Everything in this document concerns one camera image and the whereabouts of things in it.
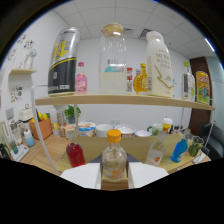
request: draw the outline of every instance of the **bowl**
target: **bowl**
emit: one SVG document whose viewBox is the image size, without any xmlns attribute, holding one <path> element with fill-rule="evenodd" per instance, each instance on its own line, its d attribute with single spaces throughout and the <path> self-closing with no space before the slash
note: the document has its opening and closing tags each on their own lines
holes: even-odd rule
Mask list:
<svg viewBox="0 0 224 224">
<path fill-rule="evenodd" d="M 138 130 L 135 132 L 135 135 L 138 137 L 149 137 L 152 133 L 146 130 Z"/>
</svg>

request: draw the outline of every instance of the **wooden shelf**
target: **wooden shelf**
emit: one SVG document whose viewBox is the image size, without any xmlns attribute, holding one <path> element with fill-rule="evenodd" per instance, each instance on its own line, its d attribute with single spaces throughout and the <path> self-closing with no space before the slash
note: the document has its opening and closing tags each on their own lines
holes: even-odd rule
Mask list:
<svg viewBox="0 0 224 224">
<path fill-rule="evenodd" d="M 148 95 L 124 94 L 78 94 L 57 97 L 46 97 L 35 100 L 37 106 L 63 104 L 132 104 L 132 105 L 159 105 L 172 107 L 187 107 L 214 111 L 215 108 L 203 103 L 189 102 L 181 99 L 156 97 Z"/>
<path fill-rule="evenodd" d="M 31 75 L 35 72 L 37 72 L 37 70 L 17 68 L 12 69 L 9 75 Z"/>
</svg>

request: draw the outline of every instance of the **ceiling light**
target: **ceiling light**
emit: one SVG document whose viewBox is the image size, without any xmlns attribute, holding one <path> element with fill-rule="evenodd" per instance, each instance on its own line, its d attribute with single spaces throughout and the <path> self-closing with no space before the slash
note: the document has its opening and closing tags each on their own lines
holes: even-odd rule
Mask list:
<svg viewBox="0 0 224 224">
<path fill-rule="evenodd" d="M 207 44 L 209 45 L 209 47 L 212 49 L 212 51 L 215 52 L 215 49 L 212 47 L 212 45 L 209 43 L 209 41 L 207 40 L 207 38 L 205 38 L 205 41 L 207 42 Z"/>
</svg>

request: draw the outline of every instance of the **white bottle cap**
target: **white bottle cap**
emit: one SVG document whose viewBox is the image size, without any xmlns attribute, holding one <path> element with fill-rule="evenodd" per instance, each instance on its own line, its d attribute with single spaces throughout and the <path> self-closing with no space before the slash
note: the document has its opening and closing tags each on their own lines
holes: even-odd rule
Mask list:
<svg viewBox="0 0 224 224">
<path fill-rule="evenodd" d="M 147 38 L 147 41 L 150 41 L 150 40 L 155 39 L 155 38 L 158 38 L 158 39 L 161 39 L 162 41 L 164 41 L 162 34 L 157 32 L 157 31 L 148 32 L 146 34 L 146 38 Z"/>
</svg>

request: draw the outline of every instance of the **blue bottle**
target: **blue bottle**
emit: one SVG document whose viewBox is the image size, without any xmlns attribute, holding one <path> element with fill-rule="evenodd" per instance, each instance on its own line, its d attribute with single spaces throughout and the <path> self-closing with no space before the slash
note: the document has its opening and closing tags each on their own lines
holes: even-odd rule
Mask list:
<svg viewBox="0 0 224 224">
<path fill-rule="evenodd" d="M 186 128 L 182 139 L 176 144 L 176 147 L 171 156 L 171 160 L 173 162 L 179 163 L 182 160 L 183 156 L 185 155 L 188 149 L 187 136 L 190 134 L 190 132 L 191 129 Z"/>
</svg>

